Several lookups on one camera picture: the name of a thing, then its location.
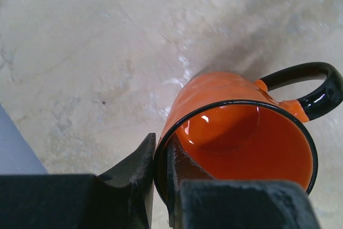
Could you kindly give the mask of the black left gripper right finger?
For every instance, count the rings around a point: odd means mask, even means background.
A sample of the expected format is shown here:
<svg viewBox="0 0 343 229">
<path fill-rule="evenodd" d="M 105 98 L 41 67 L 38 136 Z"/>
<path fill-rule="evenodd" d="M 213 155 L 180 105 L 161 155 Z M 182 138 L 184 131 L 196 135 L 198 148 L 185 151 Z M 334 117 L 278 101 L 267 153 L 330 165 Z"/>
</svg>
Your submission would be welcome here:
<svg viewBox="0 0 343 229">
<path fill-rule="evenodd" d="M 171 228 L 320 228 L 298 185 L 214 179 L 176 135 L 167 146 L 166 203 Z"/>
</svg>

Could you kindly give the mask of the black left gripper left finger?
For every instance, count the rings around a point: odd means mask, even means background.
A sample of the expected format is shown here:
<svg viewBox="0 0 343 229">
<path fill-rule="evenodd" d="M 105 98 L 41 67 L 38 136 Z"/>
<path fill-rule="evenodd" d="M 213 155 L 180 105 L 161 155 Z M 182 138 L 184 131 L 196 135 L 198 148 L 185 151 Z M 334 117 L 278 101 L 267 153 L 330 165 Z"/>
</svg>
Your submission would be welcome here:
<svg viewBox="0 0 343 229">
<path fill-rule="evenodd" d="M 1 228 L 150 228 L 156 135 L 100 175 L 1 176 Z"/>
</svg>

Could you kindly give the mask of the orange mug black handle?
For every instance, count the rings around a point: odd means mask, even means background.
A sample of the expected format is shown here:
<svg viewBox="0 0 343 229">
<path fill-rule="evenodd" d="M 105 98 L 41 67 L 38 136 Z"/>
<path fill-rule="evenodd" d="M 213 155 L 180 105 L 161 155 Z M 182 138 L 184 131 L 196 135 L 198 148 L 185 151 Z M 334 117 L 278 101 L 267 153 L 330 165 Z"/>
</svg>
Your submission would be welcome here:
<svg viewBox="0 0 343 229">
<path fill-rule="evenodd" d="M 230 72 L 191 79 L 178 93 L 155 153 L 155 185 L 167 200 L 167 148 L 173 139 L 206 175 L 222 180 L 287 180 L 307 193 L 318 173 L 304 126 L 342 103 L 342 75 L 310 62 L 254 83 Z"/>
</svg>

